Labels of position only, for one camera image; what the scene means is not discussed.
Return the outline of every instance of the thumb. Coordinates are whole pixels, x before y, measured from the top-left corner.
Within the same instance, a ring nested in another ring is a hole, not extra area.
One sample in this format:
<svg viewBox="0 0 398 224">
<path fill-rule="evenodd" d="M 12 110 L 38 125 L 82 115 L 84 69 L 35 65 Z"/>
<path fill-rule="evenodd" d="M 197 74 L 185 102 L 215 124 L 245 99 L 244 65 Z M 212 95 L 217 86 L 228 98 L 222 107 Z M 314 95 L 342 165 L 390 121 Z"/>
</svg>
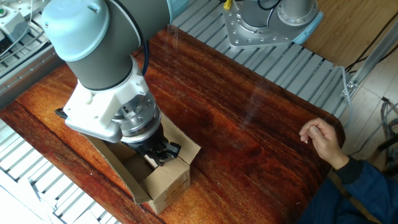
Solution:
<svg viewBox="0 0 398 224">
<path fill-rule="evenodd" d="M 326 144 L 326 138 L 316 126 L 311 126 L 310 133 L 312 135 L 311 138 L 317 140 L 319 144 Z"/>
</svg>

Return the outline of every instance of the person's arm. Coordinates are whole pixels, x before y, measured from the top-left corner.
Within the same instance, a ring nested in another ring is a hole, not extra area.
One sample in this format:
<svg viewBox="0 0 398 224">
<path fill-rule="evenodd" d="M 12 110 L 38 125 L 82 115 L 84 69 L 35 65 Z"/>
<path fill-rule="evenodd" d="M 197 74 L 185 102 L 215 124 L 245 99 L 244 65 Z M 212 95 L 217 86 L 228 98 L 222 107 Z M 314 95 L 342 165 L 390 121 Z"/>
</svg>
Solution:
<svg viewBox="0 0 398 224">
<path fill-rule="evenodd" d="M 335 168 L 345 189 L 359 200 L 382 223 L 398 223 L 398 184 L 385 177 L 371 164 L 356 161 L 340 149 L 336 132 L 324 120 L 317 118 L 300 131 L 301 141 L 309 138 L 319 156 Z"/>
<path fill-rule="evenodd" d="M 343 187 L 381 223 L 398 223 L 398 183 L 353 158 L 335 171 Z"/>
</svg>

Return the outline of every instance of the yellow component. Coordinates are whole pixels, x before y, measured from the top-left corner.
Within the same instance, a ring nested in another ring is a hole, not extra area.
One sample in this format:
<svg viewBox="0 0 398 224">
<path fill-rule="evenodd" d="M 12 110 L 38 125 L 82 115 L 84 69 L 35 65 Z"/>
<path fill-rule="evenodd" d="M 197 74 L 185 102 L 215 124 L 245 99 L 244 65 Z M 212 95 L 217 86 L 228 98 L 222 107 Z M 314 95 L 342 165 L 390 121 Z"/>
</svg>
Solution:
<svg viewBox="0 0 398 224">
<path fill-rule="evenodd" d="M 231 9 L 232 0 L 226 0 L 224 3 L 224 9 Z"/>
</svg>

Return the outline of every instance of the reddish-brown wood surface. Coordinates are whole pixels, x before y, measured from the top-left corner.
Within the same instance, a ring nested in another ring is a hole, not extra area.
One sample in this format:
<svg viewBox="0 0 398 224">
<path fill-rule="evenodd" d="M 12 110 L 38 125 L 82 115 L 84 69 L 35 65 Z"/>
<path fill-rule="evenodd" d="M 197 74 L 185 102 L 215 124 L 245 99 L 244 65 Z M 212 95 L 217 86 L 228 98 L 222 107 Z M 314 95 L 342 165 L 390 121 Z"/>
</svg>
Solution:
<svg viewBox="0 0 398 224">
<path fill-rule="evenodd" d="M 150 50 L 146 80 L 157 104 L 202 147 L 191 187 L 158 216 L 135 205 L 87 139 L 55 115 L 76 85 L 66 65 L 0 118 L 122 223 L 295 223 L 330 169 L 299 130 L 321 117 L 342 144 L 340 122 L 173 27 Z"/>
</svg>

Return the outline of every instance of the open cardboard box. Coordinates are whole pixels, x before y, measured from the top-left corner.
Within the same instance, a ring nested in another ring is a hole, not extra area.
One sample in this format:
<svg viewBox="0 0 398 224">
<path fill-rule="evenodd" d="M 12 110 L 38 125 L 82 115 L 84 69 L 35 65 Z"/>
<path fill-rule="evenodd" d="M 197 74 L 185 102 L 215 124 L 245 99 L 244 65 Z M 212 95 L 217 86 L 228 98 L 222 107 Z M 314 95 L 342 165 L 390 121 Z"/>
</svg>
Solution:
<svg viewBox="0 0 398 224">
<path fill-rule="evenodd" d="M 156 214 L 173 203 L 190 185 L 190 165 L 200 147 L 189 139 L 171 120 L 162 114 L 164 136 L 181 145 L 176 159 L 155 167 L 122 143 L 111 144 L 87 137 L 123 180 L 134 202 L 148 202 Z"/>
</svg>

